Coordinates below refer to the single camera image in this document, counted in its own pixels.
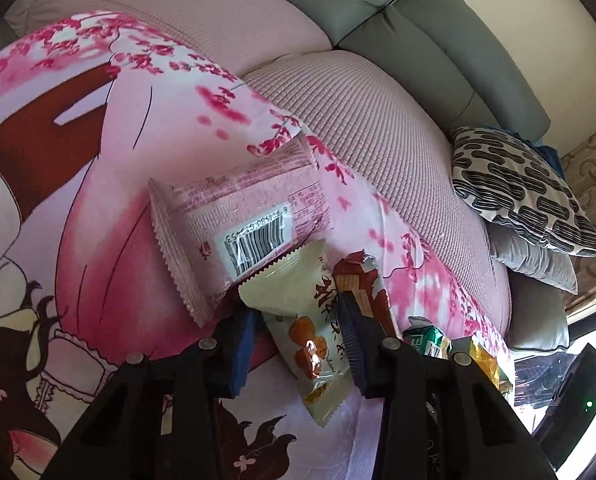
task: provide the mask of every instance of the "ribbed pink fabric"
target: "ribbed pink fabric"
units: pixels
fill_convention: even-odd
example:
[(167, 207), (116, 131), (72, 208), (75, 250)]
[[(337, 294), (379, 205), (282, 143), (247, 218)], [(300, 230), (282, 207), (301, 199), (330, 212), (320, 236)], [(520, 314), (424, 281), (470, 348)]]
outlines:
[(435, 248), (506, 333), (506, 268), (493, 262), (482, 219), (451, 185), (452, 146), (385, 72), (350, 52), (288, 56), (244, 78), (298, 114), (362, 173)]
[(79, 12), (120, 10), (211, 57), (236, 75), (331, 43), (286, 0), (17, 0), (6, 15), (19, 36)]

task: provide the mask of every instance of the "green snack wrapper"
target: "green snack wrapper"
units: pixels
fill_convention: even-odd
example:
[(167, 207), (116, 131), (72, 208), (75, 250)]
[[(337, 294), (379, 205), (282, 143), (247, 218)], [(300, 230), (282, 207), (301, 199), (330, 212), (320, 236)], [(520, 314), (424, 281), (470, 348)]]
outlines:
[(448, 359), (451, 339), (435, 327), (427, 318), (409, 317), (411, 327), (402, 332), (402, 339), (420, 354), (440, 359)]

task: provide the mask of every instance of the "pink snack package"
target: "pink snack package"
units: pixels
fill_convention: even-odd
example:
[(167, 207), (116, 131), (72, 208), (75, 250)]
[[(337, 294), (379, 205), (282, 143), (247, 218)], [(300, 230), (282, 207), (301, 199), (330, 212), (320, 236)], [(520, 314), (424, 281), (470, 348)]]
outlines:
[(217, 178), (182, 187), (150, 180), (149, 193), (158, 244), (199, 326), (234, 283), (330, 222), (304, 134)]

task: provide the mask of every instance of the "black and white patterned pillow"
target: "black and white patterned pillow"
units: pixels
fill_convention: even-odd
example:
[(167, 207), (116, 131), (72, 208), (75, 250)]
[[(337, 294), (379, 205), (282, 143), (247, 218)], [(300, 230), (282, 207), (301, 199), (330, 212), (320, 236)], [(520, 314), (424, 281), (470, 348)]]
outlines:
[(453, 132), (453, 187), (481, 217), (527, 242), (596, 256), (596, 231), (555, 171), (521, 140), (488, 128)]

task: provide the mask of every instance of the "blue cloth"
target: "blue cloth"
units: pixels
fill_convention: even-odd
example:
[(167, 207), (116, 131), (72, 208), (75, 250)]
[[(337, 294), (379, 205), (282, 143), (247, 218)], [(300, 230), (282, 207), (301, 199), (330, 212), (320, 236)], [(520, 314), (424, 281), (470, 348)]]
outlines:
[(547, 146), (546, 144), (542, 144), (541, 141), (537, 141), (540, 143), (539, 146), (533, 144), (529, 140), (523, 139), (518, 132), (512, 132), (511, 130), (505, 130), (504, 128), (500, 128), (498, 126), (490, 126), (489, 124), (485, 124), (484, 127), (489, 128), (491, 130), (495, 130), (496, 132), (502, 132), (504, 134), (510, 135), (511, 137), (515, 137), (518, 140), (521, 140), (529, 146), (534, 152), (538, 153), (540, 157), (555, 171), (558, 173), (558, 176), (566, 182), (566, 174), (564, 173), (564, 168), (562, 167), (562, 160), (560, 159), (560, 155), (558, 154), (558, 150), (552, 148), (551, 146)]

